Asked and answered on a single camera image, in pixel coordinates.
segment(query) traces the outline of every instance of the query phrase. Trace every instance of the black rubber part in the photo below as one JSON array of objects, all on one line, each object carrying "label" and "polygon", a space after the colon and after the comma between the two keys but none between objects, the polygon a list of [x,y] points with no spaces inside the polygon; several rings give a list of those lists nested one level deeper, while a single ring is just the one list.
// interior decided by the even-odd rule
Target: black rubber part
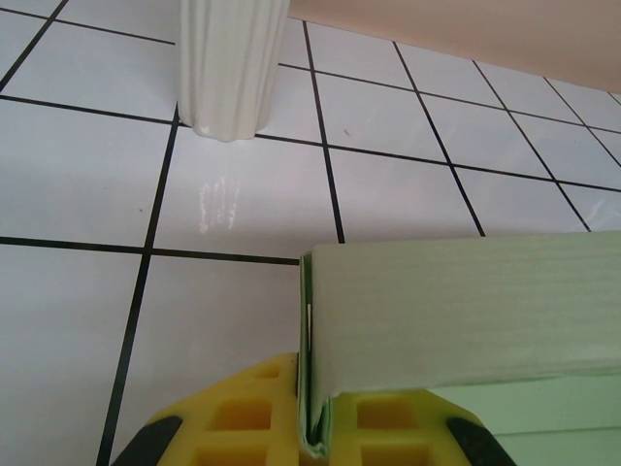
[{"label": "black rubber part", "polygon": [[138,431],[112,466],[157,466],[179,430],[183,419],[168,416]]},{"label": "black rubber part", "polygon": [[446,426],[473,466],[517,466],[485,427],[460,417],[451,417]]}]

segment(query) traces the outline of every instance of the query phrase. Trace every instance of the white ribbed vase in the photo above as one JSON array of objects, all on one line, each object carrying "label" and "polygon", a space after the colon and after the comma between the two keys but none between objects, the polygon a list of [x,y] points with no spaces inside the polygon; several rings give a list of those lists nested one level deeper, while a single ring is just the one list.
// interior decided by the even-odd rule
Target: white ribbed vase
[{"label": "white ribbed vase", "polygon": [[267,124],[289,0],[181,0],[180,119],[219,141]]}]

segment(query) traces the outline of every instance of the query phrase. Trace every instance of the white tile floor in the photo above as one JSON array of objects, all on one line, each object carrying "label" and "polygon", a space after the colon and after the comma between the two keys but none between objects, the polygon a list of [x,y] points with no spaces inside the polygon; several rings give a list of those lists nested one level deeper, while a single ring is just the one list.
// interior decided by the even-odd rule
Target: white tile floor
[{"label": "white tile floor", "polygon": [[171,4],[0,0],[3,464],[105,466],[295,350],[316,244],[621,229],[618,94],[310,24],[313,73],[290,19],[270,124],[225,145],[174,119]]}]

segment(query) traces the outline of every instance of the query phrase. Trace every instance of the yellow plastic object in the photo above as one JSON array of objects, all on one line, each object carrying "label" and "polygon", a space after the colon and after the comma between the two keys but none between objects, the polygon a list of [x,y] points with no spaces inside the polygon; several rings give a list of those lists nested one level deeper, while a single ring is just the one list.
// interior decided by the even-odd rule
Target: yellow plastic object
[{"label": "yellow plastic object", "polygon": [[159,466],[470,466],[445,426],[471,413],[426,390],[342,395],[329,461],[300,450],[297,354],[276,356],[155,415],[182,424]]}]

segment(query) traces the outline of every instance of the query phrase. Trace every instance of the beige wall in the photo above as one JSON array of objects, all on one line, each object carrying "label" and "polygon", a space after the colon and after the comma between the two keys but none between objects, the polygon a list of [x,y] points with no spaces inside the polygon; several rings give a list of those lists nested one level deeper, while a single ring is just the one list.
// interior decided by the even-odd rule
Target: beige wall
[{"label": "beige wall", "polygon": [[291,0],[290,14],[621,92],[621,0]]}]

